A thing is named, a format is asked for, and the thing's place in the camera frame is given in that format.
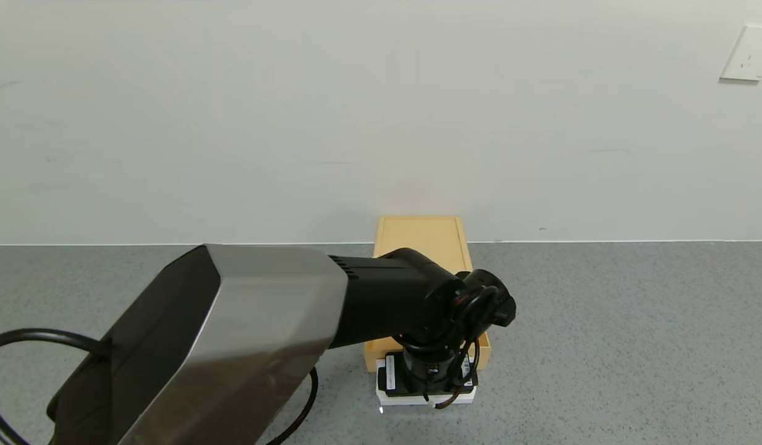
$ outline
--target light wooden tray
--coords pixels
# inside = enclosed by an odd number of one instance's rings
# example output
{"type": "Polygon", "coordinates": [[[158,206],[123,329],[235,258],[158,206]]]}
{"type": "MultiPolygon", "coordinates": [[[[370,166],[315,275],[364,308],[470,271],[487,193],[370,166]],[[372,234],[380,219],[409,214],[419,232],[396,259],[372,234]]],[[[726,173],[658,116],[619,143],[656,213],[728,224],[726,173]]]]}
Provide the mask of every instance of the light wooden tray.
{"type": "MultiPolygon", "coordinates": [[[[396,248],[410,247],[437,262],[451,273],[471,271],[472,260],[463,234],[463,225],[456,216],[385,216],[378,222],[373,256],[381,256],[396,248]]],[[[386,357],[387,352],[403,347],[392,338],[364,343],[364,361],[367,371],[375,372],[375,360],[386,357]]],[[[469,349],[474,357],[474,346],[469,349]]],[[[480,336],[480,361],[477,369],[485,369],[491,358],[488,333],[480,336]]]]}

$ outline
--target label sticker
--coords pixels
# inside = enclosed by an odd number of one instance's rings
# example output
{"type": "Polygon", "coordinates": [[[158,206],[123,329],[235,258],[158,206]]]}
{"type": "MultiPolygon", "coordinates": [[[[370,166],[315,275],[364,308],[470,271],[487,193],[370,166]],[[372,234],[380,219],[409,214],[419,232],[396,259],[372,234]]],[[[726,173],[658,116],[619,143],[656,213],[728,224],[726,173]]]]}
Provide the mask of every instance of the label sticker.
{"type": "Polygon", "coordinates": [[[394,382],[394,355],[386,356],[386,391],[395,388],[394,382]]]}
{"type": "MultiPolygon", "coordinates": [[[[463,359],[463,377],[466,377],[471,369],[471,363],[469,363],[468,355],[466,355],[466,358],[463,359]]],[[[468,382],[464,383],[463,386],[474,386],[474,382],[469,378],[468,382]]]]}

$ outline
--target silver metal cover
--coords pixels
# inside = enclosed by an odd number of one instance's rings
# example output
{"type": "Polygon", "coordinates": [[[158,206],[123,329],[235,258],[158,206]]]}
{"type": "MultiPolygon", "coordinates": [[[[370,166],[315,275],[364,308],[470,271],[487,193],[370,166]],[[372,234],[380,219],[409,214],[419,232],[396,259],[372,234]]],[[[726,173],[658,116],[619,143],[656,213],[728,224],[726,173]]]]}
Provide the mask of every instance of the silver metal cover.
{"type": "Polygon", "coordinates": [[[328,256],[206,247],[219,293],[188,357],[119,445],[254,443],[332,342],[347,276],[328,256]]]}

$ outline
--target speckled gray floor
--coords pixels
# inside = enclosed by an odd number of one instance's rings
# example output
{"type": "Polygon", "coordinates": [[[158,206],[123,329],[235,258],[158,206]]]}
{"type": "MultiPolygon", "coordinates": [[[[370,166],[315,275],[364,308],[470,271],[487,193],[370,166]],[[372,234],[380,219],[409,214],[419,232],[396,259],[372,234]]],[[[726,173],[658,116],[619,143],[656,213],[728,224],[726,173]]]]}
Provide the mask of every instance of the speckled gray floor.
{"type": "MultiPolygon", "coordinates": [[[[183,251],[0,247],[0,332],[100,336],[183,251]]],[[[519,303],[511,327],[491,328],[476,402],[381,414],[361,347],[344,347],[319,362],[318,400],[290,443],[762,443],[762,243],[484,244],[471,254],[519,303]]],[[[0,409],[31,442],[47,443],[45,403],[80,359],[56,345],[0,350],[0,409]]],[[[298,414],[308,385],[268,437],[298,414]]]]}

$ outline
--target wall outlet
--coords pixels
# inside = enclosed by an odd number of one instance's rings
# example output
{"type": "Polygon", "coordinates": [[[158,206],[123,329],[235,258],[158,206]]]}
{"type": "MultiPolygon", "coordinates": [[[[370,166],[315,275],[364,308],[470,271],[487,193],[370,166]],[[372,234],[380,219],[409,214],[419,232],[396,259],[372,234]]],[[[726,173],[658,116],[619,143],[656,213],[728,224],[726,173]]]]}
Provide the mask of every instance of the wall outlet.
{"type": "Polygon", "coordinates": [[[729,56],[724,79],[762,80],[762,27],[746,26],[729,56]]]}

